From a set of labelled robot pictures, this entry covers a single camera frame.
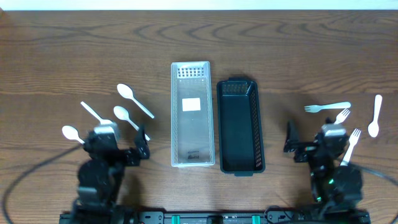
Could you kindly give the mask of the white plastic fork top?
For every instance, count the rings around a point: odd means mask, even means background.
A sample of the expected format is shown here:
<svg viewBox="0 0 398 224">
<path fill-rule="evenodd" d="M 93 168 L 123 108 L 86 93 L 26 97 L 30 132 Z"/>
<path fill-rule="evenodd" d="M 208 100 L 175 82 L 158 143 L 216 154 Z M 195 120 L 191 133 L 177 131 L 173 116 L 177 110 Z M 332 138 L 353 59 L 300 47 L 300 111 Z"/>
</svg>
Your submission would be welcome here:
<svg viewBox="0 0 398 224">
<path fill-rule="evenodd" d="M 308 113 L 317 113 L 321 110 L 337 110 L 337 109 L 347 109 L 351 107 L 351 103 L 348 101 L 332 103 L 327 105 L 308 105 L 304 106 L 304 110 Z"/>
</svg>

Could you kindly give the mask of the white plastic fork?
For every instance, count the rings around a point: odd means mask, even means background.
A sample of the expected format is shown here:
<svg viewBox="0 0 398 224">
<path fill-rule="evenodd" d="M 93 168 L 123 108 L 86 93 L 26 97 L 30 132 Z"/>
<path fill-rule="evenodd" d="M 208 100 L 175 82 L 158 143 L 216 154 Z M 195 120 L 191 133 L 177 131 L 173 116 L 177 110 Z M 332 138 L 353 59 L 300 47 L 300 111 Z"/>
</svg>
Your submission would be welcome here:
<svg viewBox="0 0 398 224">
<path fill-rule="evenodd" d="M 344 109 L 343 111 L 341 111 L 335 119 L 334 124 L 340 124 L 342 122 L 345 121 L 345 119 L 349 116 L 349 114 L 351 113 L 351 111 L 349 109 Z"/>
<path fill-rule="evenodd" d="M 317 113 L 321 110 L 337 110 L 337 109 L 347 109 L 351 107 L 351 103 L 348 101 L 332 103 L 327 105 L 308 105 L 304 106 L 304 110 L 308 113 Z"/>
<path fill-rule="evenodd" d="M 348 163 L 350 162 L 354 147 L 355 147 L 355 145 L 357 145 L 360 135 L 361 135 L 361 130 L 358 128 L 356 128 L 351 133 L 351 135 L 349 137 L 349 147 L 343 157 L 343 160 L 340 163 L 341 166 L 347 166 Z"/>
</svg>

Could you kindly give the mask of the black plastic basket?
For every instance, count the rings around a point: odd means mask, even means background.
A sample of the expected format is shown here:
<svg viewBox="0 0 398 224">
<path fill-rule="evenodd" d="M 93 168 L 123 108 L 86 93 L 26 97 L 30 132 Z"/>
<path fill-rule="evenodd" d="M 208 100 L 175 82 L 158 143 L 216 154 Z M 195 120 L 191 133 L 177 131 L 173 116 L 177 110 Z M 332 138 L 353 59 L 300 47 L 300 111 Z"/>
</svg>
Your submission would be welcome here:
<svg viewBox="0 0 398 224">
<path fill-rule="evenodd" d="M 216 86 L 220 169 L 236 177 L 266 169 L 257 83 L 229 78 Z"/>
</svg>

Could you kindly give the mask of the white plastic spoon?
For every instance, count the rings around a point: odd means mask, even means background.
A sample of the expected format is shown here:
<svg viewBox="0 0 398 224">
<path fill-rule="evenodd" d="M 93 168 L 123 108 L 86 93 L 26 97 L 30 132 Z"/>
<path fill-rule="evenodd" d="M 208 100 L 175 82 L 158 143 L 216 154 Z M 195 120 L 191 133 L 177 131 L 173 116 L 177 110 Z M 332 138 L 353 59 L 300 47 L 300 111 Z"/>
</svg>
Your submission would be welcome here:
<svg viewBox="0 0 398 224">
<path fill-rule="evenodd" d="M 77 129 L 73 126 L 63 126 L 62 133 L 69 140 L 78 141 L 80 144 L 85 143 L 84 140 L 82 140 L 82 138 L 79 136 Z"/>
<path fill-rule="evenodd" d="M 129 117 L 128 111 L 122 106 L 115 106 L 113 108 L 114 115 L 123 121 L 127 121 L 136 131 L 139 130 L 138 125 L 136 125 Z"/>
<path fill-rule="evenodd" d="M 134 91 L 133 89 L 123 83 L 119 83 L 116 86 L 118 93 L 125 99 L 132 100 L 135 102 L 135 104 L 140 107 L 140 109 L 145 112 L 146 115 L 148 115 L 150 118 L 154 119 L 155 116 L 142 104 L 140 103 L 134 96 Z"/>
<path fill-rule="evenodd" d="M 375 138 L 379 133 L 378 119 L 381 110 L 381 105 L 382 105 L 382 96 L 376 95 L 374 98 L 373 120 L 368 125 L 368 133 L 372 138 Z"/>
</svg>

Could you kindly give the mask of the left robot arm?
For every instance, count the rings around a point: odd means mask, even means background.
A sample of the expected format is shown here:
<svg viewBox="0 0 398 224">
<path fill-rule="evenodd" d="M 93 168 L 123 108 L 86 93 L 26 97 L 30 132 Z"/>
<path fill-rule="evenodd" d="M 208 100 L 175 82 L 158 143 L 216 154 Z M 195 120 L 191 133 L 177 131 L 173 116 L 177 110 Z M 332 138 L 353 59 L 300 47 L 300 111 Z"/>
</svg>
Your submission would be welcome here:
<svg viewBox="0 0 398 224">
<path fill-rule="evenodd" d="M 89 154 L 78 171 L 78 198 L 69 214 L 60 215 L 60 223 L 130 224 L 139 223 L 134 209 L 117 204 L 125 168 L 138 166 L 150 158 L 146 131 L 140 126 L 134 138 L 135 147 L 121 150 L 114 132 L 116 124 L 100 125 L 84 140 L 83 149 Z"/>
</svg>

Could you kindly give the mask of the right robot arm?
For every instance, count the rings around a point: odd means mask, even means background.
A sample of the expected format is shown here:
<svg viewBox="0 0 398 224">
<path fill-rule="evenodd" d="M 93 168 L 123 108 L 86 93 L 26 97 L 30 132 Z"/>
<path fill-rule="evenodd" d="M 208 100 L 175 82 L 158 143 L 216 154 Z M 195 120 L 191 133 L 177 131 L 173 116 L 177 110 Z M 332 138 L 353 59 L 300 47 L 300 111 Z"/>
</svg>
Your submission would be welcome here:
<svg viewBox="0 0 398 224">
<path fill-rule="evenodd" d="M 326 123 L 312 142 L 302 142 L 293 121 L 287 123 L 284 152 L 293 152 L 296 163 L 309 165 L 311 190 L 315 205 L 303 214 L 312 220 L 364 223 L 367 213 L 356 209 L 363 199 L 361 171 L 353 166 L 334 164 L 348 144 L 341 124 Z"/>
</svg>

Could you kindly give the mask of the clear plastic basket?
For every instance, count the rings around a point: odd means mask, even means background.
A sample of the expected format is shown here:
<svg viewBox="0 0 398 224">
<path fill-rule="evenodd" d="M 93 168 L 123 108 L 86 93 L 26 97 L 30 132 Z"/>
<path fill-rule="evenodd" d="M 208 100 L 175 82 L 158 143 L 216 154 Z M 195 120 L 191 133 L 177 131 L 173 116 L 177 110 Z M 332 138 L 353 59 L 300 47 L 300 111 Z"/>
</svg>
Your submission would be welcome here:
<svg viewBox="0 0 398 224">
<path fill-rule="evenodd" d="M 171 165 L 215 164 L 210 63 L 171 64 Z"/>
</svg>

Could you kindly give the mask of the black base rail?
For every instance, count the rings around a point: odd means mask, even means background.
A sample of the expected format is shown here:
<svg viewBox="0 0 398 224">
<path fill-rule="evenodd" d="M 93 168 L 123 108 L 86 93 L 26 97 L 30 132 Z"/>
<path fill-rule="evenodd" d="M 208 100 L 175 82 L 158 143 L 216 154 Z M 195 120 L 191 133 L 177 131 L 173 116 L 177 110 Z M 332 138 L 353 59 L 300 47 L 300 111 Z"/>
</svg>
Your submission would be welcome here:
<svg viewBox="0 0 398 224">
<path fill-rule="evenodd" d="M 164 213 L 141 212 L 116 218 L 72 218 L 70 214 L 60 215 L 59 223 L 138 223 L 138 224 L 227 224 L 227 223 L 359 223 L 371 224 L 368 212 L 336 212 L 325 214 L 321 220 L 317 215 L 308 212 L 287 210 L 281 208 L 268 209 L 260 213 Z"/>
</svg>

